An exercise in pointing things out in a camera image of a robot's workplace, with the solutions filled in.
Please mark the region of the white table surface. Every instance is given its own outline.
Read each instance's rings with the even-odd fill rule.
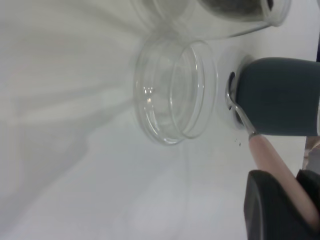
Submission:
[[[246,54],[314,61],[317,2],[294,0],[282,27],[210,41],[220,88],[211,122],[170,147],[136,120],[133,74],[148,28],[128,2],[0,2],[0,239],[247,239],[255,165],[225,83]],[[268,138],[296,174],[305,138]]]

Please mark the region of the glass petri dish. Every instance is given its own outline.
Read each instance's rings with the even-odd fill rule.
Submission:
[[[134,76],[136,113],[145,132],[166,145],[200,136],[212,115],[217,77],[207,43],[172,31],[153,34]]]
[[[171,27],[186,36],[210,40],[235,37],[286,19],[291,0],[153,0]]]

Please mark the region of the petri dish lid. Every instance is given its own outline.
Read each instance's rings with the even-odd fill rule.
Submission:
[[[166,145],[197,138],[209,123],[217,96],[213,52],[206,42],[176,33],[154,35],[136,64],[139,122],[148,136]]]

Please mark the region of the wooden handle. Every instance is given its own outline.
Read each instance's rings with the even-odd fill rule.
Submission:
[[[277,179],[304,220],[318,232],[320,217],[316,206],[271,143],[257,135],[249,140],[249,147],[258,169]]]

